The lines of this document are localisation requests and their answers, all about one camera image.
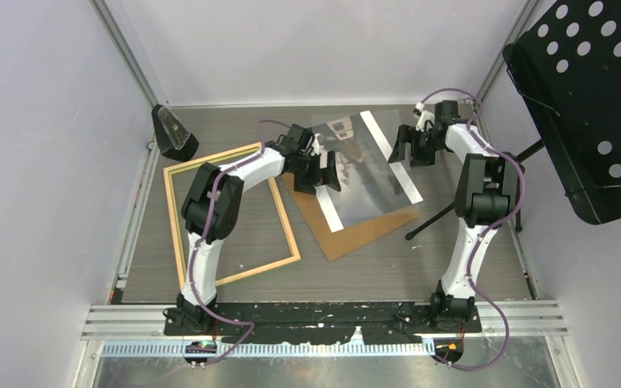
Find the wooden picture frame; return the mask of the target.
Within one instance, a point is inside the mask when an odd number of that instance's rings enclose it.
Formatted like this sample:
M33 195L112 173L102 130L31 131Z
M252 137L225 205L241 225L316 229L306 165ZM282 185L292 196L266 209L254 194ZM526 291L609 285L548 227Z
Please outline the wooden picture frame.
M238 148L222 151L220 153L211 154L202 158L193 159L188 162L181 162L175 164L173 166L165 167L163 169L163 180L164 187L167 196L167 207L168 207L168 217L171 228L171 241L173 246L173 251L175 254L175 263L177 267L177 276L179 282L179 289L182 289L187 280L187 257L184 253L184 248L182 244L182 234L180 231L179 224L179 215L177 210L177 202L175 195L175 188L173 184L173 175L189 171L191 169L195 169L206 162L222 162L226 159L232 158L240 158L244 156L248 156L249 154L253 154L260 148L260 143L252 143L249 145L243 145ZM255 267L252 269L240 271L231 276L225 276L222 279L217 279L215 281L216 286L226 285L232 283L237 280L242 280L244 278L259 275L263 272L267 272L273 270L275 268L282 267L287 264L291 264L297 262L301 259L300 252L298 249L298 245L296 242L296 238L294 237L294 232L291 228L289 217L286 212L285 206L283 205L283 201L281 199L280 190L277 186L277 183L274 178L270 178L267 180L268 186L272 195L273 203L275 204L277 217L281 222L281 228L285 235L285 241L287 242L290 257L280 259L270 264L261 265L259 267Z

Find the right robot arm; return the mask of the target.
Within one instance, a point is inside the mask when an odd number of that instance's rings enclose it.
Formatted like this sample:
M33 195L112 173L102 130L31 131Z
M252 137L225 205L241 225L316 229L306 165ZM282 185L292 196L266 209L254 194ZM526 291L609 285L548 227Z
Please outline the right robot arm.
M458 102L441 101L433 111L418 103L413 113L417 122L400 125L389 162L410 157L417 166L430 166L436 152L446 150L463 164L453 202L406 236L415 237L448 212L455 212L458 218L450 265L424 314L412 320L446 332L473 317L479 293L477 278L486 250L518 205L521 168L513 157L495 150L482 137L473 119L464 120L459 115Z

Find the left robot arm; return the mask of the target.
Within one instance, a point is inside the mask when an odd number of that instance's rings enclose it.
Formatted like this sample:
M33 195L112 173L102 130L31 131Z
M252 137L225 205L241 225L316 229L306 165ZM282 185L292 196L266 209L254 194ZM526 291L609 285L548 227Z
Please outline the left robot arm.
M175 306L163 312L165 335L210 335L216 323L253 329L251 322L216 313L218 262L239 218L243 194L284 174L294 177L296 192L314 195L319 187L341 190L336 152L320 145L318 134L297 124L248 156L197 168L180 210L189 238L186 279Z

